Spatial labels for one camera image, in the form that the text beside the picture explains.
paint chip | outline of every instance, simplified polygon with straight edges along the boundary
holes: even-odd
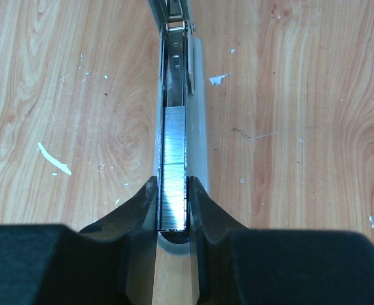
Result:
[[[225,78],[229,75],[231,75],[231,73],[223,74],[223,75],[219,75],[219,76],[214,76],[213,78],[209,78],[209,81],[214,86],[221,86],[221,83],[223,82],[223,78]]]
[[[373,221],[372,215],[370,215],[370,222],[371,222],[371,228],[374,229],[374,221]]]
[[[102,163],[98,163],[98,172],[103,172],[104,167],[105,167],[105,165],[103,165]]]
[[[42,143],[38,142],[37,146],[39,147],[41,153],[46,158],[47,161],[49,161],[52,165],[56,166],[57,168],[61,169],[64,173],[67,173],[68,175],[71,175],[70,169],[68,169],[68,166],[66,164],[61,163],[59,160],[52,157],[45,147],[42,145]]]

wood grain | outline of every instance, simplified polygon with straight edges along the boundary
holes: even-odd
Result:
[[[247,226],[374,242],[374,0],[193,8],[207,78],[231,73],[206,81],[213,199]],[[80,229],[140,188],[158,43],[145,0],[0,0],[0,223]],[[158,249],[153,303],[191,304],[189,268]]]

wooden table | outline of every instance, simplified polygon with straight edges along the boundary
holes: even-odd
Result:
[[[230,73],[206,82],[212,198],[250,227],[374,242],[374,0],[193,7],[207,78]],[[0,224],[80,229],[141,187],[158,44],[146,0],[0,0]],[[191,303],[188,257],[158,250],[153,298]]]

white paint speck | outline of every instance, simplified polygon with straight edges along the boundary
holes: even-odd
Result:
[[[290,132],[290,131],[292,131],[292,129],[278,130],[276,132],[267,133],[266,135],[257,135],[256,137],[246,138],[244,140],[239,140],[239,141],[237,141],[235,143],[247,142],[248,140],[256,140],[256,139],[260,139],[260,138],[269,137],[271,135],[276,135],[276,134],[281,133],[281,132]]]
[[[209,81],[214,86],[221,86],[221,83],[223,82],[223,78],[225,78],[229,75],[231,75],[231,73],[223,74],[223,75],[219,75],[219,76],[214,76],[213,78],[209,78]]]
[[[98,170],[97,170],[97,172],[103,172],[104,171],[104,167],[105,167],[105,165],[103,165],[102,163],[98,163]]]
[[[290,83],[290,85],[291,86],[293,86],[295,83],[297,83],[299,81],[299,79],[295,79],[294,81],[292,81],[291,83]]]
[[[370,215],[370,222],[371,222],[371,228],[374,228],[374,221],[373,221],[373,216]]]
[[[39,147],[41,153],[46,158],[47,161],[49,161],[52,165],[56,166],[57,168],[61,169],[64,173],[67,173],[71,175],[70,169],[68,169],[68,166],[66,164],[61,163],[59,160],[52,157],[45,149],[45,147],[42,145],[42,143],[38,142],[37,146]]]

